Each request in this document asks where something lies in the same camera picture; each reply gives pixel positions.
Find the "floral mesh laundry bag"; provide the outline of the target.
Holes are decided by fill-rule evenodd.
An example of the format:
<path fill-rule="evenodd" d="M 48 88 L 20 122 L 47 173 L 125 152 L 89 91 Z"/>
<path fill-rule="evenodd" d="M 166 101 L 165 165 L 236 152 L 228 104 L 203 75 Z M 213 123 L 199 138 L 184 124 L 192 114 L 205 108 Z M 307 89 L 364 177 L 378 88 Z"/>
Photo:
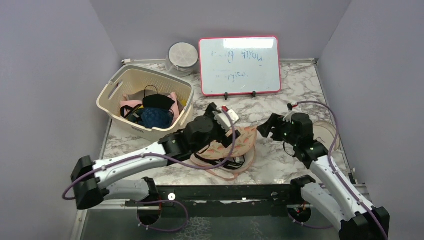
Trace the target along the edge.
<path fill-rule="evenodd" d="M 257 126 L 245 126 L 245 127 L 237 127 L 236 130 L 240 133 L 240 136 L 237 137 L 235 141 L 235 147 L 231 154 L 231 157 L 245 156 L 246 162 L 241 169 L 238 170 L 226 170 L 222 167 L 209 169 L 206 172 L 218 177 L 225 181 L 233 181 L 235 180 L 241 173 L 246 172 L 254 163 L 256 158 L 256 140 L 257 140 Z M 202 149 L 200 152 L 210 150 L 221 152 L 222 154 L 229 155 L 231 150 L 230 147 L 225 148 L 222 144 L 214 141 L 209 146 Z"/>

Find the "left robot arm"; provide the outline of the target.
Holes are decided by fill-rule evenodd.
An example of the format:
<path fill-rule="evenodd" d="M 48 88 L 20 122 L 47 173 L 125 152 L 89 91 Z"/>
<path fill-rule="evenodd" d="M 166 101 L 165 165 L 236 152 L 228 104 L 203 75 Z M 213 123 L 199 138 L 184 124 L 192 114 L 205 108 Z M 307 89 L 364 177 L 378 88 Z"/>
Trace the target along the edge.
<path fill-rule="evenodd" d="M 196 166 L 186 161 L 213 142 L 234 151 L 240 136 L 235 129 L 239 119 L 234 110 L 211 103 L 204 115 L 196 117 L 184 129 L 145 148 L 107 159 L 91 160 L 90 156 L 84 156 L 77 161 L 70 176 L 71 184 L 62 198 L 74 200 L 78 210 L 91 209 L 110 200 L 134 200 L 152 205 L 159 200 L 154 180 L 149 177 L 129 180 L 128 177 L 173 164 L 195 169 Z"/>

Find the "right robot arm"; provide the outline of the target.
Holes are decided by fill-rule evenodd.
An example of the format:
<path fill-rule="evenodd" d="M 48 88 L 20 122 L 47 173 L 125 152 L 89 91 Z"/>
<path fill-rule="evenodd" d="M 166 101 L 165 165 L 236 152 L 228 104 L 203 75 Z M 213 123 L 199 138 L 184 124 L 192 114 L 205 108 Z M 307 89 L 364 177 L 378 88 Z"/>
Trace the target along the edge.
<path fill-rule="evenodd" d="M 300 160 L 323 183 L 323 189 L 309 175 L 291 181 L 289 199 L 313 205 L 338 231 L 341 240 L 388 239 L 390 215 L 384 207 L 375 207 L 346 178 L 330 152 L 314 138 L 313 122 L 308 114 L 290 117 L 273 113 L 258 126 L 262 137 L 289 144 Z"/>

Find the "black bra from bag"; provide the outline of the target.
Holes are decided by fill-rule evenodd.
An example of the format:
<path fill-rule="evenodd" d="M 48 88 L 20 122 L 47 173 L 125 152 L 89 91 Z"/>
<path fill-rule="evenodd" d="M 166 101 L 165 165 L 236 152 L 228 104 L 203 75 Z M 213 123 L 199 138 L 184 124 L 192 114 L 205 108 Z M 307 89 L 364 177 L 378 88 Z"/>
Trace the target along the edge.
<path fill-rule="evenodd" d="M 241 169 L 245 163 L 246 158 L 244 155 L 231 157 L 224 164 L 221 164 L 225 161 L 227 154 L 223 154 L 219 151 L 214 150 L 204 150 L 198 153 L 194 153 L 190 157 L 190 161 L 201 167 L 207 168 L 208 170 L 219 168 L 224 168 L 225 170 L 235 171 Z"/>

